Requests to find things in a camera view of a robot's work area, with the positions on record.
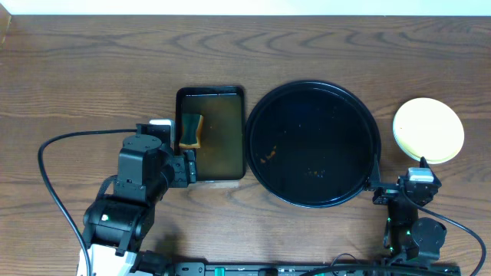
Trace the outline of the yellow sponge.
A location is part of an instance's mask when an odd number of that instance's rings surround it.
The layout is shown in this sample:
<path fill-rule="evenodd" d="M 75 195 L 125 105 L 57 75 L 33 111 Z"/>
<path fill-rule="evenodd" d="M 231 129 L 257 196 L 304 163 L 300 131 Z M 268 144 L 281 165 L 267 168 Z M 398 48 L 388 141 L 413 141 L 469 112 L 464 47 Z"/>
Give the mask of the yellow sponge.
<path fill-rule="evenodd" d="M 199 149 L 201 147 L 201 132 L 203 116 L 196 113 L 183 113 L 181 116 L 182 133 L 179 147 L 182 149 Z"/>

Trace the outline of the yellow plate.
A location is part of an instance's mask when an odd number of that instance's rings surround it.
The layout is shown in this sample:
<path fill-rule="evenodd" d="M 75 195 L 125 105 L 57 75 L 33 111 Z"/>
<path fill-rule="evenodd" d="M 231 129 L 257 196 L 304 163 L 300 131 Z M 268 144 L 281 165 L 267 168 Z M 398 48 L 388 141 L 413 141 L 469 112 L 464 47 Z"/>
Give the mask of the yellow plate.
<path fill-rule="evenodd" d="M 429 164 L 445 163 L 463 148 L 465 132 L 457 114 L 441 101 L 419 97 L 402 104 L 394 115 L 393 135 L 409 157 Z"/>

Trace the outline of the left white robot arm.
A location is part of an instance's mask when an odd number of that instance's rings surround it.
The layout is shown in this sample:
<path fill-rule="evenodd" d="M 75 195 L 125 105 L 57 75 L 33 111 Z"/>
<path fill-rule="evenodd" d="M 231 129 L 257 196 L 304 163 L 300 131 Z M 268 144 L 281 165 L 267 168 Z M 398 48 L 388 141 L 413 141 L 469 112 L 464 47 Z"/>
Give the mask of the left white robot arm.
<path fill-rule="evenodd" d="M 153 226 L 156 204 L 170 188 L 196 182 L 193 149 L 120 151 L 117 175 L 104 181 L 84 214 L 82 238 L 93 275 L 174 275 L 172 261 L 141 251 Z"/>

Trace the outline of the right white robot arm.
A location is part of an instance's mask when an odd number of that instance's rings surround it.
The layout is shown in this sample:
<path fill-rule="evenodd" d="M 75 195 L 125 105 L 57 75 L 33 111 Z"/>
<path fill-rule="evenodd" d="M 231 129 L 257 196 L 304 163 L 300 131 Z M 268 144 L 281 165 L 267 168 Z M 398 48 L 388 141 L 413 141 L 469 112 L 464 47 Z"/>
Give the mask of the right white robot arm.
<path fill-rule="evenodd" d="M 385 205 L 388 210 L 383 245 L 390 256 L 382 261 L 383 265 L 429 269 L 440 258 L 446 227 L 418 215 L 419 207 L 431 202 L 440 187 L 440 180 L 424 158 L 395 183 L 381 181 L 378 158 L 374 159 L 366 190 L 374 193 L 375 205 Z"/>

